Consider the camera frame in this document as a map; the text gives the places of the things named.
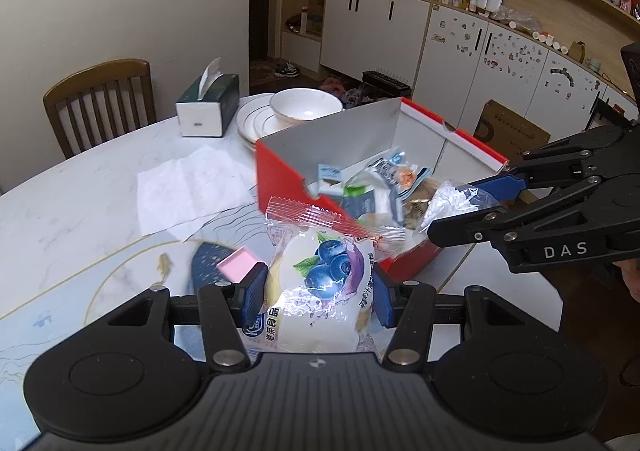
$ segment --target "bottle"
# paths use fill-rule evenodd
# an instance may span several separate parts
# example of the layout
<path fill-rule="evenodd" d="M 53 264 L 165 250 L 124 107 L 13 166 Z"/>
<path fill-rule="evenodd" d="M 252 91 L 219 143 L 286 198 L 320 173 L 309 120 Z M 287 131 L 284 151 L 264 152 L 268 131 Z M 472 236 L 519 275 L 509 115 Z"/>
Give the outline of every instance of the bottle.
<path fill-rule="evenodd" d="M 302 7 L 302 12 L 300 12 L 300 33 L 306 34 L 306 16 L 308 14 L 308 7 Z"/>

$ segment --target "white paper napkin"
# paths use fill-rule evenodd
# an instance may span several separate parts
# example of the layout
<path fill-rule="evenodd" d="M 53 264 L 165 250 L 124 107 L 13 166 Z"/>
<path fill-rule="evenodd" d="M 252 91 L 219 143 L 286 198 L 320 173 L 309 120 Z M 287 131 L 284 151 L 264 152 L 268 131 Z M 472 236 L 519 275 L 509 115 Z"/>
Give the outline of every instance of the white paper napkin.
<path fill-rule="evenodd" d="M 138 173 L 138 222 L 142 235 L 178 228 L 184 238 L 203 216 L 251 203 L 255 171 L 231 159 L 226 151 L 201 147 L 186 158 L 169 160 Z"/>

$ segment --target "door handle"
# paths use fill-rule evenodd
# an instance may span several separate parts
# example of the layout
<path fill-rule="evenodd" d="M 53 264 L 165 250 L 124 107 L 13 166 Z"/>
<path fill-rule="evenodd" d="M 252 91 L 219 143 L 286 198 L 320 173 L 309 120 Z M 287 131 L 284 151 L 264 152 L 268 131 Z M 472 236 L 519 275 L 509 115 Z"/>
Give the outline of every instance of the door handle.
<path fill-rule="evenodd" d="M 492 39 L 493 36 L 494 36 L 494 33 L 491 32 L 489 34 L 489 40 L 486 42 L 486 48 L 484 49 L 484 55 L 486 55 L 487 52 L 489 51 L 489 45 L 491 44 L 491 39 Z"/>
<path fill-rule="evenodd" d="M 480 36 L 482 35 L 482 29 L 478 31 L 478 39 L 476 39 L 476 52 L 478 51 L 478 46 L 480 45 Z"/>

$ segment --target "cabinet door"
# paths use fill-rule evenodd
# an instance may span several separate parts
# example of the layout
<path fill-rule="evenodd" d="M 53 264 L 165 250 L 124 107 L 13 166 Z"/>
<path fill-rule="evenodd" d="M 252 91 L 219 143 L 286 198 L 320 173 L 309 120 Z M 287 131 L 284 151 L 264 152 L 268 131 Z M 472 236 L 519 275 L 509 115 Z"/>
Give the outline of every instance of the cabinet door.
<path fill-rule="evenodd" d="M 611 88 L 611 86 L 607 86 L 607 89 L 604 92 L 604 96 L 601 97 L 605 102 L 608 101 L 609 106 L 618 105 L 620 108 L 625 110 L 625 118 L 627 120 L 638 119 L 638 108 L 634 103 L 632 103 L 628 98 L 622 95 L 620 92 Z"/>
<path fill-rule="evenodd" d="M 386 55 L 384 33 L 386 12 L 390 0 L 354 0 L 354 26 L 350 29 L 354 47 L 353 78 L 362 80 L 362 73 L 379 70 Z"/>
<path fill-rule="evenodd" d="M 322 25 L 320 63 L 351 77 L 357 70 L 355 28 L 356 0 L 326 0 Z"/>
<path fill-rule="evenodd" d="M 548 132 L 549 142 L 580 133 L 604 87 L 587 70 L 549 52 L 525 118 Z"/>
<path fill-rule="evenodd" d="M 489 24 L 487 33 L 459 124 L 471 134 L 491 99 L 525 116 L 549 52 L 540 43 L 495 24 Z"/>
<path fill-rule="evenodd" d="M 487 23 L 434 5 L 414 89 L 414 101 L 457 127 L 474 80 Z"/>
<path fill-rule="evenodd" d="M 431 4 L 421 0 L 385 3 L 380 34 L 375 36 L 382 46 L 378 53 L 380 69 L 413 87 Z"/>

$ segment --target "dining table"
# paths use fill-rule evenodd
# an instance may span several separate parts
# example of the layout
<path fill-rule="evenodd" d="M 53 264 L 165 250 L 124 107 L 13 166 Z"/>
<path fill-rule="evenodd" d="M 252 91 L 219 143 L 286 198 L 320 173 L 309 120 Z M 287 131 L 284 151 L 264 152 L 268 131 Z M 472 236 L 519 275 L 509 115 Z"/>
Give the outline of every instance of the dining table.
<path fill-rule="evenodd" d="M 255 97 L 241 98 L 240 105 Z M 168 254 L 174 266 L 168 283 L 172 295 L 190 293 L 191 258 L 198 244 L 216 233 L 221 243 L 249 244 L 269 262 L 273 247 L 255 203 L 233 211 L 231 221 L 214 220 L 203 227 L 209 229 L 205 234 L 187 241 L 166 231 L 142 234 L 137 175 L 206 145 L 226 151 L 255 174 L 255 154 L 239 138 L 235 121 L 222 138 L 195 138 L 182 137 L 173 117 L 97 145 L 0 196 L 0 450 L 21 449 L 38 435 L 22 397 L 29 365 L 148 288 L 157 279 L 160 254 Z M 246 234 L 230 232 L 230 224 L 246 226 Z M 489 244 L 446 249 L 417 279 L 453 294 L 483 285 L 559 328 L 557 291 L 540 274 L 511 275 Z M 460 342 L 459 327 L 438 329 L 434 344 L 439 350 L 430 359 Z"/>

